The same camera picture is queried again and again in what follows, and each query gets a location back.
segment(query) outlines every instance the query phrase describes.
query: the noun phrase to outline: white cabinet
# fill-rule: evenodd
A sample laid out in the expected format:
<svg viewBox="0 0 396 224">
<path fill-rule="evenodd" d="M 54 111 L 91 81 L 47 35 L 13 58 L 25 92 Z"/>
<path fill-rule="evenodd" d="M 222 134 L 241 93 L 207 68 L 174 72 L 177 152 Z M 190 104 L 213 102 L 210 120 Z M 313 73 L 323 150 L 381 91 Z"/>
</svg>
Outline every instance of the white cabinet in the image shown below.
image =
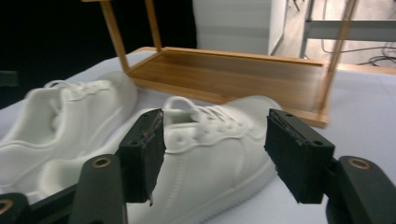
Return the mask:
<svg viewBox="0 0 396 224">
<path fill-rule="evenodd" d="M 287 0 L 193 0 L 198 49 L 271 54 Z"/>
</svg>

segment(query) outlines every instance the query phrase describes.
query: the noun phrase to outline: shoe sole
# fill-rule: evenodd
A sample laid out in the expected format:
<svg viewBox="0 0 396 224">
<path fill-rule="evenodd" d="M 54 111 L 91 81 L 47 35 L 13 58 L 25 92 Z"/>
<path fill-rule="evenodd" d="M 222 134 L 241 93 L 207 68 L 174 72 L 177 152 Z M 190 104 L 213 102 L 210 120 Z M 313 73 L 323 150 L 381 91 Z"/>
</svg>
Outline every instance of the shoe sole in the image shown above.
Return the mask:
<svg viewBox="0 0 396 224">
<path fill-rule="evenodd" d="M 274 176 L 276 176 L 275 166 L 271 159 L 268 159 L 264 166 L 250 178 L 172 223 L 205 223 L 252 198 L 264 189 Z"/>
</svg>

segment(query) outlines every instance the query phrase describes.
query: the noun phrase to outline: shoelace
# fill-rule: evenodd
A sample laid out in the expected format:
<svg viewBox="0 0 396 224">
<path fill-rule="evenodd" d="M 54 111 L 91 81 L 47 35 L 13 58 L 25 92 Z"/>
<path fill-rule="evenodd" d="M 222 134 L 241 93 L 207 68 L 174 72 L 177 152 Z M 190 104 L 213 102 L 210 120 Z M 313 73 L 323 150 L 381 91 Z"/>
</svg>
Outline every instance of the shoelace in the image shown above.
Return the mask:
<svg viewBox="0 0 396 224">
<path fill-rule="evenodd" d="M 218 125 L 217 131 L 220 133 L 224 132 L 226 129 L 232 129 L 235 124 L 240 127 L 244 125 L 240 115 L 224 106 L 198 106 L 193 101 L 180 96 L 168 98 L 163 108 L 173 109 L 174 102 L 176 101 L 185 102 L 196 113 L 194 115 L 196 116 L 194 117 L 194 120 L 202 124 L 198 126 L 199 128 L 197 129 L 195 138 L 200 138 L 204 134 L 208 133 L 207 126 L 212 122 L 216 122 Z"/>
<path fill-rule="evenodd" d="M 53 80 L 53 81 L 47 83 L 46 85 L 44 85 L 44 88 L 53 88 L 55 85 L 58 85 L 58 84 L 61 84 L 61 85 L 63 84 L 66 87 L 71 87 L 71 88 L 79 89 L 82 91 L 86 90 L 90 85 L 90 83 L 84 83 L 84 82 L 70 83 L 70 82 L 67 82 L 64 80 Z"/>
<path fill-rule="evenodd" d="M 66 88 L 70 88 L 72 91 L 76 91 L 76 92 L 81 92 L 81 95 L 79 97 L 77 97 L 74 100 L 79 100 L 81 98 L 83 98 L 85 96 L 85 91 L 88 91 L 91 87 L 96 87 L 97 85 L 99 85 L 99 81 L 95 81 L 95 82 L 88 82 L 88 83 L 84 83 L 84 82 L 78 82 L 78 83 L 70 83 L 64 80 L 53 80 L 50 81 L 49 83 L 47 83 L 46 85 L 44 85 L 44 88 L 54 88 L 55 85 L 64 85 L 66 86 Z M 52 120 L 52 130 L 57 130 L 59 127 L 59 123 L 60 123 L 60 116 L 62 114 L 62 106 L 59 103 L 59 100 L 55 100 L 55 99 L 50 99 L 49 100 L 49 106 L 53 109 L 53 111 L 55 112 L 55 116 Z"/>
</svg>

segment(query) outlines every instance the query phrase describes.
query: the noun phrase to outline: cable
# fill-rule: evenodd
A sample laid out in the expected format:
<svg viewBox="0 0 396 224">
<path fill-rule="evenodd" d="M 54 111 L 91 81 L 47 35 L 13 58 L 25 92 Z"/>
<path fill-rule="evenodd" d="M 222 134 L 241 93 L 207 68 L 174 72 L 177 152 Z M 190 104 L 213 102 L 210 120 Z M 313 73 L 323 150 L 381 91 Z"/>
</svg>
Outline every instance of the cable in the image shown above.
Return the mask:
<svg viewBox="0 0 396 224">
<path fill-rule="evenodd" d="M 322 19 L 324 21 L 326 21 L 326 11 L 327 11 L 327 0 L 324 1 L 324 7 L 323 7 L 323 11 L 322 11 Z M 332 51 L 328 51 L 324 48 L 324 39 L 321 39 L 321 48 L 324 52 L 326 53 L 334 53 Z M 373 48 L 366 48 L 366 49 L 349 49 L 349 50 L 341 50 L 340 53 L 349 53 L 349 52 L 356 52 L 356 51 L 361 51 L 361 50 L 367 50 L 367 49 L 384 49 L 386 47 L 373 47 Z"/>
<path fill-rule="evenodd" d="M 326 11 L 327 11 L 327 0 L 324 1 L 324 7 L 322 11 L 322 19 L 325 21 L 326 20 Z M 320 41 L 321 49 L 326 52 L 326 53 L 334 53 L 332 51 L 328 51 L 324 47 L 324 40 L 321 39 Z M 376 64 L 377 62 L 380 61 L 391 61 L 393 63 L 396 63 L 396 57 L 389 56 L 386 52 L 386 49 L 396 49 L 394 47 L 391 47 L 391 43 L 387 42 L 383 47 L 373 47 L 373 48 L 365 48 L 365 49 L 349 49 L 349 50 L 341 50 L 339 53 L 349 53 L 349 52 L 356 52 L 356 51 L 362 51 L 362 50 L 368 50 L 368 49 L 381 49 L 382 56 L 375 56 L 369 59 L 369 62 L 367 63 L 358 63 L 358 65 L 363 65 L 363 64 L 371 64 L 372 66 L 379 66 Z"/>
</svg>

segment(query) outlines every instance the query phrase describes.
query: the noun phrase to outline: white sneaker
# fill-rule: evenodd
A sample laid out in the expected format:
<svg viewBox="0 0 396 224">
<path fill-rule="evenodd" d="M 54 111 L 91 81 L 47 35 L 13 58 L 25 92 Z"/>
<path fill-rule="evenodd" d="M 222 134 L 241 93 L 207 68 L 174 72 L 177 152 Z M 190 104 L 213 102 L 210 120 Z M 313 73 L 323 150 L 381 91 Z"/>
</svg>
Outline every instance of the white sneaker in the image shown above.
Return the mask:
<svg viewBox="0 0 396 224">
<path fill-rule="evenodd" d="M 0 189 L 25 193 L 33 203 L 44 162 L 80 158 L 104 146 L 117 149 L 107 145 L 107 138 L 132 116 L 137 89 L 125 74 L 113 72 L 88 83 L 52 81 L 26 98 L 19 119 L 0 142 Z"/>
<path fill-rule="evenodd" d="M 144 112 L 141 110 L 130 117 L 120 126 L 117 131 L 109 137 L 109 140 L 102 147 L 91 151 L 73 160 L 55 159 L 46 162 L 37 177 L 36 193 L 39 200 L 43 200 L 50 195 L 77 184 L 81 173 L 82 165 L 85 161 L 104 154 L 114 154 L 119 148 L 120 142 L 129 132 L 134 123 Z"/>
<path fill-rule="evenodd" d="M 190 109 L 174 109 L 175 102 Z M 206 107 L 182 97 L 168 99 L 167 149 L 154 205 L 128 204 L 130 223 L 198 223 L 260 191 L 276 175 L 263 148 L 270 108 L 280 106 L 263 96 Z"/>
</svg>

